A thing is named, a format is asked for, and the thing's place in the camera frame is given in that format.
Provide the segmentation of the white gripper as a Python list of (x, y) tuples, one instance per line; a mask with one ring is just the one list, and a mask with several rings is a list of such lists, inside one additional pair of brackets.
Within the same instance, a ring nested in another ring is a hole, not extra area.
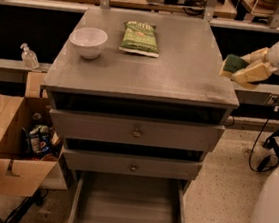
[(250, 65), (233, 73), (232, 79), (241, 87), (254, 89), (257, 82), (267, 80), (273, 73), (279, 76), (279, 41), (271, 48), (243, 55), (242, 59)]

